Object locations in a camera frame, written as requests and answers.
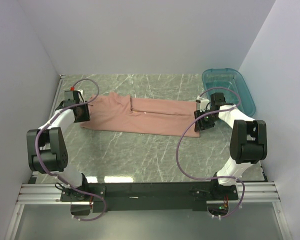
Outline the teal plastic basin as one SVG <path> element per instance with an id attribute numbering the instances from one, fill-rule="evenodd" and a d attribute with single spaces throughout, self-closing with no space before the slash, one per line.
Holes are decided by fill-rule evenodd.
<path id="1" fill-rule="evenodd" d="M 237 93 L 241 99 L 238 109 L 248 117 L 256 112 L 249 88 L 243 76 L 232 68 L 211 68 L 202 73 L 203 89 L 208 90 L 215 87 L 223 87 Z"/>

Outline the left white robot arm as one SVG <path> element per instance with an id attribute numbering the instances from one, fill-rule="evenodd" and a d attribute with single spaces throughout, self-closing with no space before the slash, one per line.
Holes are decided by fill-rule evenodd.
<path id="1" fill-rule="evenodd" d="M 73 123 L 90 120 L 88 105 L 82 104 L 84 102 L 82 90 L 71 88 L 65 91 L 64 100 L 52 118 L 38 129 L 26 133 L 29 168 L 41 174 L 48 170 L 59 180 L 55 187 L 62 191 L 65 199 L 72 201 L 87 201 L 90 188 L 85 175 L 68 164 L 63 132 Z"/>

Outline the pink printed t shirt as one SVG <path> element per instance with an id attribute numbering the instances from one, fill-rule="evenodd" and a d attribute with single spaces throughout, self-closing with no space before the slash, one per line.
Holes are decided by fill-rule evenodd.
<path id="1" fill-rule="evenodd" d="M 115 92 L 88 105 L 90 120 L 80 124 L 95 131 L 181 136 L 195 120 L 195 101 L 136 98 Z"/>

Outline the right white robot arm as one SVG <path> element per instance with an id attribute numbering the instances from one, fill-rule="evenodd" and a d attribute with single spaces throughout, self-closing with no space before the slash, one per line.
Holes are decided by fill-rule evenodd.
<path id="1" fill-rule="evenodd" d="M 210 181 L 210 196 L 220 200 L 227 195 L 237 197 L 237 179 L 252 165 L 267 156 L 267 125 L 263 120 L 255 120 L 238 108 L 237 104 L 226 101 L 222 92 L 213 93 L 210 99 L 198 97 L 200 105 L 194 111 L 194 131 L 200 132 L 213 128 L 216 121 L 222 120 L 231 129 L 229 144 L 230 157 L 224 166 L 214 174 Z"/>

